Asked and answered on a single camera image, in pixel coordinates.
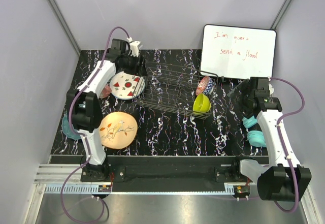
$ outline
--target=wire dish rack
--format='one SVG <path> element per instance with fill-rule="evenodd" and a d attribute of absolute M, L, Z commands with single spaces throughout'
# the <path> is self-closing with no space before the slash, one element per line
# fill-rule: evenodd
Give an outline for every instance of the wire dish rack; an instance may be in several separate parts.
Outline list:
<path fill-rule="evenodd" d="M 135 91 L 143 92 L 134 99 L 141 106 L 158 109 L 172 113 L 184 114 L 206 119 L 213 113 L 216 103 L 214 102 L 218 77 L 216 74 L 200 71 L 192 67 L 176 66 L 157 62 L 145 64 L 148 76 L 140 79 Z M 207 113 L 193 111 L 196 99 L 196 89 L 199 82 L 205 77 L 201 72 L 207 74 L 213 82 L 213 90 L 207 97 L 211 103 L 211 109 Z"/>

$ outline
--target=white plate with red pattern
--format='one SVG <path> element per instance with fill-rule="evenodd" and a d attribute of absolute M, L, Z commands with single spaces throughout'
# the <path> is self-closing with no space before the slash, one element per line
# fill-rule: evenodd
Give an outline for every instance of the white plate with red pattern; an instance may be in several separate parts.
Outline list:
<path fill-rule="evenodd" d="M 117 73 L 110 82 L 112 94 L 121 100 L 130 100 L 133 97 L 139 96 L 143 92 L 144 87 L 144 78 L 125 72 Z"/>

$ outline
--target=green bowl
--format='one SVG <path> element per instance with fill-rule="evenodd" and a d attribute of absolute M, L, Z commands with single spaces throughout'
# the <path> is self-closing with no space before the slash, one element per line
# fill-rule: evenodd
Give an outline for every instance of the green bowl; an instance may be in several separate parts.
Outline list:
<path fill-rule="evenodd" d="M 206 95 L 200 93 L 194 101 L 193 111 L 200 112 L 200 113 L 207 113 L 210 111 L 210 109 L 211 109 L 211 103 L 209 98 Z"/>

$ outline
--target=white wall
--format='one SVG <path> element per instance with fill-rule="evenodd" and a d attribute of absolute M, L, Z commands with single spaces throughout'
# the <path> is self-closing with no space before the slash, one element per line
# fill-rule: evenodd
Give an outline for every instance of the white wall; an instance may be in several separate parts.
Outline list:
<path fill-rule="evenodd" d="M 145 49 L 201 48 L 207 23 L 270 28 L 284 0 L 56 0 L 81 49 L 125 27 Z"/>
<path fill-rule="evenodd" d="M 273 75 L 291 81 L 306 99 L 305 109 L 285 119 L 291 145 L 312 173 L 311 186 L 325 221 L 325 0 L 294 0 L 278 29 Z M 284 112 L 300 107 L 299 96 L 274 82 Z"/>
<path fill-rule="evenodd" d="M 22 222 L 78 60 L 46 0 L 0 0 L 0 222 Z"/>

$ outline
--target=teal object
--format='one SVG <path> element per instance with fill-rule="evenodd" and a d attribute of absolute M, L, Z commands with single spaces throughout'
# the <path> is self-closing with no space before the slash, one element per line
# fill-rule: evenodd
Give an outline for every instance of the teal object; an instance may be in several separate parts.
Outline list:
<path fill-rule="evenodd" d="M 255 147 L 266 147 L 265 138 L 261 131 L 249 131 L 248 142 Z"/>
<path fill-rule="evenodd" d="M 63 119 L 62 119 L 62 132 L 64 135 L 66 135 L 69 139 L 73 140 L 79 140 L 81 139 L 79 134 L 75 134 L 73 131 L 71 131 L 70 126 L 69 126 L 69 121 L 68 121 L 68 116 L 65 114 Z"/>
<path fill-rule="evenodd" d="M 249 129 L 250 127 L 257 124 L 257 119 L 252 116 L 251 118 L 247 119 L 246 117 L 243 118 L 243 125 L 245 128 Z"/>

